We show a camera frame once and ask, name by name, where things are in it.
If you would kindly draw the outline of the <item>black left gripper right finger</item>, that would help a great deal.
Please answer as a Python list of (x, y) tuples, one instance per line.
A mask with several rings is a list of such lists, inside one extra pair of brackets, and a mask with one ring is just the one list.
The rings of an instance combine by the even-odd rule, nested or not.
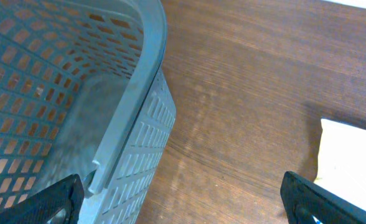
[(289, 223), (366, 224), (365, 210), (292, 171), (284, 173), (280, 196)]

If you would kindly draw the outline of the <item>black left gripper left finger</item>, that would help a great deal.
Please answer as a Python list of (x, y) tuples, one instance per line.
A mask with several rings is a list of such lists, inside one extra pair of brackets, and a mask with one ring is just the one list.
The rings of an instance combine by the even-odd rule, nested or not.
[(83, 199), (82, 181), (78, 174), (72, 174), (0, 212), (0, 224), (47, 223), (62, 210), (62, 223), (77, 223)]

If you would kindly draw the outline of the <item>cream chips bag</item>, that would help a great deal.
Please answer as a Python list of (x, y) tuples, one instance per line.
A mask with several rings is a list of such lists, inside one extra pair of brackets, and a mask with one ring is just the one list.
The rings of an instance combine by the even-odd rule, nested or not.
[(321, 119), (314, 183), (366, 211), (366, 129)]

